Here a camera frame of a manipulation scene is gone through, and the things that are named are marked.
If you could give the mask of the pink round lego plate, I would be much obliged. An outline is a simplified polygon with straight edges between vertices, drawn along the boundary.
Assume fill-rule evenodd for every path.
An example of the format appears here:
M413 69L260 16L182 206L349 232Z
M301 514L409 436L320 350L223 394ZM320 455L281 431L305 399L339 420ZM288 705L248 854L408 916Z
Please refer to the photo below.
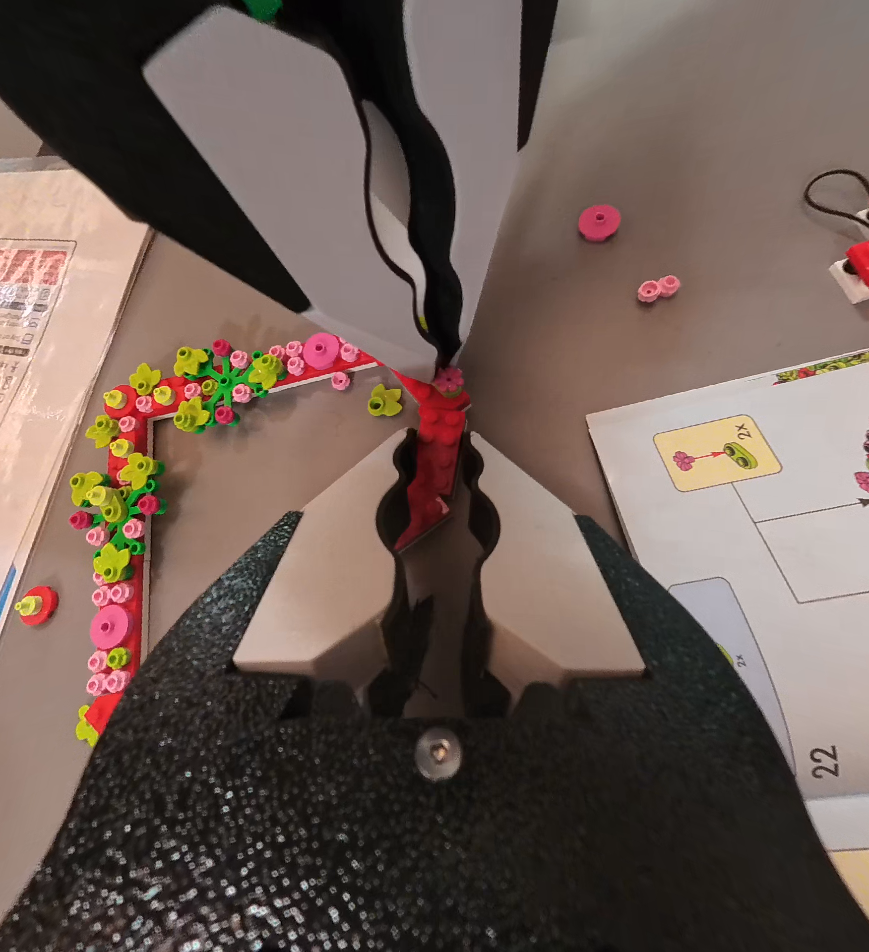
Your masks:
M617 234L621 225L619 209L610 205L584 208L577 220L579 235L587 242L602 243Z

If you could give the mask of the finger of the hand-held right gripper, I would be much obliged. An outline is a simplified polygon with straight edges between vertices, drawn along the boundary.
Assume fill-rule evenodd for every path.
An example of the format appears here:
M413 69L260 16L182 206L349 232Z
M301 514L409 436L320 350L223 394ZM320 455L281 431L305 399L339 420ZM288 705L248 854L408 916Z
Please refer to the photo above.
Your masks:
M143 75L298 284L310 318L391 368L434 368L415 283L372 233L370 140L337 60L212 6Z
M465 343L518 164L520 1L405 3L418 105L446 149L454 186L450 262Z

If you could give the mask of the red lego heart frame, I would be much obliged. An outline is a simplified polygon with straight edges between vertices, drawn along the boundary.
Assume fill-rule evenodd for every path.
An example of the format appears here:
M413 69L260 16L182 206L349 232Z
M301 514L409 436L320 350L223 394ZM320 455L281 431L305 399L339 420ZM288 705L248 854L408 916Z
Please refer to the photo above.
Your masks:
M377 366L365 351L328 333L253 352L237 351L221 339L205 349L181 348L169 376L143 363L127 384L104 394L104 410L86 436L106 451L106 470L78 472L70 480L71 527L85 533L94 551L94 649L88 702L78 709L74 729L80 742L97 743L147 650L151 528L167 510L155 424L172 421L190 434L235 427L246 408L267 396L331 381L337 371L353 379L357 370ZM394 377L402 398L414 399L418 408L415 475L406 487L410 519L394 546L400 553L450 514L469 406L438 409L432 384Z

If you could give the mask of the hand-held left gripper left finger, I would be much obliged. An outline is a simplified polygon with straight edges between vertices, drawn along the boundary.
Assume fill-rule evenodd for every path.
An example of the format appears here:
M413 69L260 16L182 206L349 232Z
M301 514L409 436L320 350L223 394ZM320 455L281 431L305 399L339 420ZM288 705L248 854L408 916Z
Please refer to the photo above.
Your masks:
M415 432L405 428L304 507L234 655L244 673L365 688L399 715L415 688L415 620L394 546L410 516Z

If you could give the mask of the lego instruction booklet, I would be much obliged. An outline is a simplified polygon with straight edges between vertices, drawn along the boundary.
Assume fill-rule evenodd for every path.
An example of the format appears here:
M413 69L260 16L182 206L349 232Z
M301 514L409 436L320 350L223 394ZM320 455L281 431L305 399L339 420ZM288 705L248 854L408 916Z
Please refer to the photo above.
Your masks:
M586 422L632 554L738 672L869 914L869 351Z

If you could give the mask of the laminated printed paper sheet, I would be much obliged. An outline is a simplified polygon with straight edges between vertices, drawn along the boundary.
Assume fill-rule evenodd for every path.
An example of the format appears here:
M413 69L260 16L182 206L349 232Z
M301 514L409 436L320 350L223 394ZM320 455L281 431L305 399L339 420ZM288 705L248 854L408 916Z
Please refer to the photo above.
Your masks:
M0 162L0 635L151 238L81 173Z

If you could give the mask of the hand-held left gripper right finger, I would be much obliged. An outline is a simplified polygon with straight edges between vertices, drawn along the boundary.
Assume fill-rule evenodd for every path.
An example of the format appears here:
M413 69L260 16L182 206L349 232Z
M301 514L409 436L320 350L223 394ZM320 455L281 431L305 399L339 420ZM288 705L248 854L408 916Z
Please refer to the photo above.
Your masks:
M504 715L531 684L640 677L644 663L571 509L473 433L463 480L482 548L464 629L468 715Z

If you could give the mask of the red round plate lime stud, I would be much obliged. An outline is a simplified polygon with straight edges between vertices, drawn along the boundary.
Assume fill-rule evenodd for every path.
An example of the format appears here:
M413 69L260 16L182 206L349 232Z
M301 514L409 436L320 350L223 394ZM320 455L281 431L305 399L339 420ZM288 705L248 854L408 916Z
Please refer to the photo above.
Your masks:
M23 625L35 627L46 624L59 606L60 598L56 589L36 586L28 589L13 609Z

